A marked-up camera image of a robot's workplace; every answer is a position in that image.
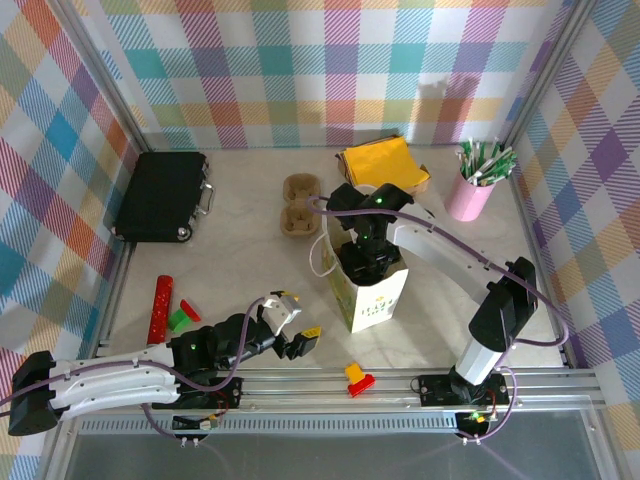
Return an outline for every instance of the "suitcase handle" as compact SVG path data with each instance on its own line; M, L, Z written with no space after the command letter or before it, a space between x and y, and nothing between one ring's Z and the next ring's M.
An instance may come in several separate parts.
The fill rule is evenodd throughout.
M211 211L211 203L213 202L213 197L216 195L216 189L213 185L207 182L202 182L202 190L211 190L211 195L209 195L209 201L207 202L207 209L205 210L200 205L196 207L196 213L201 213L202 215L208 215Z

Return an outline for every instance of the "black suitcase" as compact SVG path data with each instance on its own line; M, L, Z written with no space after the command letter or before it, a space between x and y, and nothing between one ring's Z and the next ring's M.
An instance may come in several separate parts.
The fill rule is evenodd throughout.
M186 242L196 216L209 213L214 189L198 152L148 152L138 158L112 232L127 242ZM210 190L207 207L200 206Z

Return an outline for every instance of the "yellow napkin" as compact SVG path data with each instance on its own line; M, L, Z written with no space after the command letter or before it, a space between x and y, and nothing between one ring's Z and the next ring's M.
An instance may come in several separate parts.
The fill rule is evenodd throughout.
M400 188L415 187L429 179L429 174L411 158L403 137L347 148L344 159L354 185L379 187L393 183Z

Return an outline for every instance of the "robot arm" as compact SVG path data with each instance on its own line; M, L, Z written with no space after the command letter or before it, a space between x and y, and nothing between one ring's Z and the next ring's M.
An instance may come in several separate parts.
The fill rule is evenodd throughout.
M425 220L431 228L391 215L355 214L372 208L409 214ZM536 298L436 234L433 216L394 185L385 184L371 195L364 195L344 184L332 193L327 210L342 212L338 217L342 227L353 229L356 234L353 242L341 246L338 255L354 283L378 282L400 258L398 247L402 247L437 267L479 304L469 324L471 338L449 374L452 390L463 401L471 401L482 391L476 387L482 386L535 312ZM535 268L531 262L519 258L507 266L511 273L535 287Z
M311 351L317 342L318 330L298 333L292 341L282 331L300 311L293 296L282 292L269 295L258 306L257 319L249 319L247 340L242 349L239 338L244 314L240 313L214 326L186 332L166 344L124 355L56 362L50 352L34 353L13 376L14 392L56 376L61 379L13 399L9 434L31 435L49 430L61 420L126 405L207 407L210 395L193 389L167 370L145 362L170 367L194 383L215 386L225 378L224 375L218 378L218 372L228 370L239 351L242 352L240 361L268 349L273 349L280 358L291 360ZM232 390L241 385L241 379L233 381Z

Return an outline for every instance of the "pink cup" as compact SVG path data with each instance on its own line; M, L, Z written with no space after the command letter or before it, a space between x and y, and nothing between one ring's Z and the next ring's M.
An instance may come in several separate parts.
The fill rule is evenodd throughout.
M495 184L487 187L475 187L458 172L444 206L449 215L456 220L470 222L478 218L494 186Z

